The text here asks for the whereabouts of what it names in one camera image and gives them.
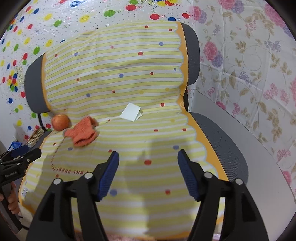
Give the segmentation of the left hand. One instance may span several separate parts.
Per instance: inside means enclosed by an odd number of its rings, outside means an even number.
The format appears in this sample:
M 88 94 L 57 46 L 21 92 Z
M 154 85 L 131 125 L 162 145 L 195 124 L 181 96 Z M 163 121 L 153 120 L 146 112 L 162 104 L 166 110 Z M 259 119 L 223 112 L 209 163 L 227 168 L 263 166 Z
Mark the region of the left hand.
M 18 198 L 16 195 L 16 184 L 14 182 L 11 183 L 11 192 L 7 198 L 8 200 L 8 209 L 12 212 L 12 214 L 18 214 L 20 212 L 20 208 L 18 205 Z

